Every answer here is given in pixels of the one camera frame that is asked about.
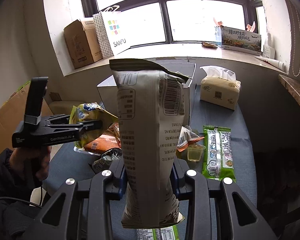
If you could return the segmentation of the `person's left hand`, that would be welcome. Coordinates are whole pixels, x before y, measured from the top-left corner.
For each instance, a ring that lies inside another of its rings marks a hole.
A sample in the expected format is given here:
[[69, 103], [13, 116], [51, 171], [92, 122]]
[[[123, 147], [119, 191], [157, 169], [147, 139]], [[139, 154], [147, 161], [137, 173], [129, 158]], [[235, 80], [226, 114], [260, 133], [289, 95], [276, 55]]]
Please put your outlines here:
[[21, 176], [30, 174], [43, 181], [49, 175], [51, 150], [51, 146], [37, 149], [15, 148], [10, 156], [10, 167]]

